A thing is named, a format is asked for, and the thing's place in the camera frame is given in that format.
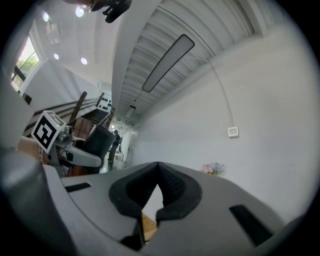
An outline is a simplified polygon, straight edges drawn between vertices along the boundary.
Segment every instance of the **staircase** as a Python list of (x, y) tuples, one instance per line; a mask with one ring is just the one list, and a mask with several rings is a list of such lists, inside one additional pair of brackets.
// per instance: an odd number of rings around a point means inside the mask
[(86, 113), (82, 116), (84, 119), (88, 119), (90, 122), (92, 122), (94, 125), (97, 125), (102, 119), (104, 119), (109, 113), (95, 109), (89, 113)]

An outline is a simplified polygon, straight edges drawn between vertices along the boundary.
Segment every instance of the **round ceiling light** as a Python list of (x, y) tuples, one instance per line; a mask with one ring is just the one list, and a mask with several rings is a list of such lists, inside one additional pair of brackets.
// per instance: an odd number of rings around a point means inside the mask
[(48, 15), (48, 13), (44, 13), (43, 14), (43, 20), (45, 21), (45, 22), (47, 22), (48, 20), (49, 20), (49, 15)]
[(82, 62), (83, 65), (87, 65), (88, 64), (88, 61), (85, 58), (81, 58), (81, 62)]
[(82, 17), (85, 14), (85, 11), (81, 9), (79, 6), (75, 9), (75, 15), (77, 17)]

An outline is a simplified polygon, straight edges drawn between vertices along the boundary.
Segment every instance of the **ceiling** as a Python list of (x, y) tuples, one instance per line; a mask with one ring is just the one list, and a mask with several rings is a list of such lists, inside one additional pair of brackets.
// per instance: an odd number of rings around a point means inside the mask
[[(77, 17), (76, 8), (62, 0), (43, 3), (35, 18), (39, 41), (33, 43), (41, 45), (48, 59), (95, 86), (98, 83), (102, 92), (111, 94), (115, 43), (122, 17), (109, 24), (101, 11)], [(49, 22), (44, 21), (43, 13), (48, 13)], [(87, 59), (87, 65), (81, 63), (81, 58)]]
[[(254, 34), (265, 33), (284, 20), (284, 14), (273, 2), (257, 0), (247, 6), (249, 1), (163, 0), (153, 4), (152, 11), (146, 6), (152, 3), (144, 1), (143, 12), (150, 14), (140, 19), (138, 17), (142, 14), (138, 15), (138, 12), (142, 7), (135, 8), (133, 2), (120, 32), (114, 59), (117, 69), (113, 70), (112, 104), (117, 107), (117, 116), (124, 117), (132, 105), (136, 111), (131, 120), (139, 120), (205, 61)], [(133, 28), (130, 19), (143, 26)], [(128, 30), (124, 31), (126, 25), (130, 26), (130, 30), (141, 29), (135, 41), (123, 39), (123, 34), (128, 33)], [(153, 68), (182, 34), (189, 36), (195, 47), (173, 66), (150, 93), (142, 90)], [(120, 40), (124, 40), (126, 45), (122, 46)], [(133, 45), (132, 50), (126, 59), (123, 51), (130, 48), (130, 44)]]

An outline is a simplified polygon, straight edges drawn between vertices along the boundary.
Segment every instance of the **wall switch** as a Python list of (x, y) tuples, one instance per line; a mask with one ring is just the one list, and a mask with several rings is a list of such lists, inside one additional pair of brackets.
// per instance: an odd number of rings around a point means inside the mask
[(230, 127), (228, 128), (228, 135), (229, 137), (239, 137), (239, 130), (238, 127)]

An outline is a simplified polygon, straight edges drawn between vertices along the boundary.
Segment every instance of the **person in dark clothing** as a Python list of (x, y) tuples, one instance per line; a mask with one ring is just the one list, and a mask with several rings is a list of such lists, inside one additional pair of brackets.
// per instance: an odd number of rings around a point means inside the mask
[(116, 154), (116, 150), (119, 146), (119, 141), (120, 141), (120, 135), (118, 134), (118, 131), (117, 130), (114, 130), (114, 135), (115, 135), (115, 140), (111, 146), (111, 149), (110, 149), (110, 153), (109, 153), (109, 158), (108, 158), (108, 161), (109, 162), (113, 162), (114, 159), (115, 159), (115, 154)]

